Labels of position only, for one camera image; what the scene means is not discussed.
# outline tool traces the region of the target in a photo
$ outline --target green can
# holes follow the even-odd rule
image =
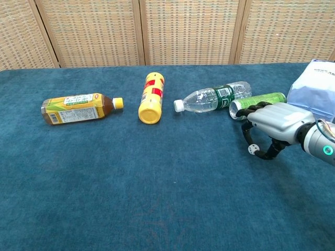
[[[241,109],[248,108],[252,105],[257,105],[262,101],[274,104],[278,102],[286,102],[286,97],[283,93],[269,93],[254,97],[234,99],[229,105],[230,116],[235,120],[246,119],[246,116],[236,117],[236,113]]]

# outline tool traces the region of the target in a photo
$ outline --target yellow bottle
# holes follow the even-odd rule
[[[143,123],[155,124],[162,116],[164,77],[158,72],[151,72],[146,78],[138,117]]]
[[[110,99],[100,93],[46,99],[42,115],[48,124],[63,124],[100,119],[114,109],[124,107],[122,98]]]

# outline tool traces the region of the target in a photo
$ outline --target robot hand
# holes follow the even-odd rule
[[[274,159],[281,150],[292,144],[301,144],[302,149],[331,165],[335,165],[335,141],[322,132],[310,111],[289,105],[287,103],[260,102],[247,109],[241,109],[237,117],[246,116],[242,125],[244,138],[249,144],[249,153],[262,159]],[[335,125],[326,123],[330,131],[335,131]],[[254,144],[250,130],[255,127],[272,138],[272,144],[267,152],[261,151]]]

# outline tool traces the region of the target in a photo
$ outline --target can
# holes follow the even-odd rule
[[[155,124],[162,116],[164,77],[158,72],[151,72],[146,77],[138,117],[143,123]]]
[[[246,109],[249,106],[257,105],[259,102],[278,103],[286,102],[286,97],[283,93],[269,93],[248,98],[234,99],[229,105],[229,113],[232,119],[243,120],[246,116],[236,117],[236,113],[241,109]]]

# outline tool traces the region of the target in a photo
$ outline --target green light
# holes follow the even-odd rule
[[[334,150],[330,145],[325,145],[323,148],[323,152],[327,155],[332,155]]]

